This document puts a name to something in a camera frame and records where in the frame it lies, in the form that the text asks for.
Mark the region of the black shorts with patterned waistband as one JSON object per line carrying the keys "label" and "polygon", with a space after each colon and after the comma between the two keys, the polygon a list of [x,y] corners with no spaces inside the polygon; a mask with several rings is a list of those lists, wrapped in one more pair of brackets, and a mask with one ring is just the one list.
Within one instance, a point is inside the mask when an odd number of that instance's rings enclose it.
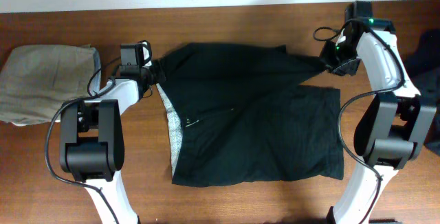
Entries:
{"label": "black shorts with patterned waistband", "polygon": [[189,43],[160,60],[172,182],[190,187],[344,176],[340,90],[285,46]]}

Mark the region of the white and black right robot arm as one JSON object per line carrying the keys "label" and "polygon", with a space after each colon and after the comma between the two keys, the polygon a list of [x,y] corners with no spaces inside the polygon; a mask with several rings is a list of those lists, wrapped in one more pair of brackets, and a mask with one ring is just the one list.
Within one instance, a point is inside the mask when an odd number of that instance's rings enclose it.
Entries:
{"label": "white and black right robot arm", "polygon": [[352,97],[342,110],[366,96],[373,100],[356,126],[356,165],[340,200],[330,207],[328,223],[369,223],[388,182],[422,149],[437,107],[408,76],[397,48],[393,22],[373,16],[369,1],[354,1],[344,25],[324,39],[320,57],[335,75],[355,75],[365,66],[371,91]]}

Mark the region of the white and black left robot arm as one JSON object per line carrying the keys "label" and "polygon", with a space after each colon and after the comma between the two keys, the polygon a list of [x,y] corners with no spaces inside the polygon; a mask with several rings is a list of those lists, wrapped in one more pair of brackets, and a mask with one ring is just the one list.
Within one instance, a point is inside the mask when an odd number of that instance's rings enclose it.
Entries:
{"label": "white and black left robot arm", "polygon": [[60,166],[84,188],[103,223],[139,223],[122,181],[121,115],[162,80],[148,41],[120,46],[119,76],[92,96],[66,102],[60,118]]}

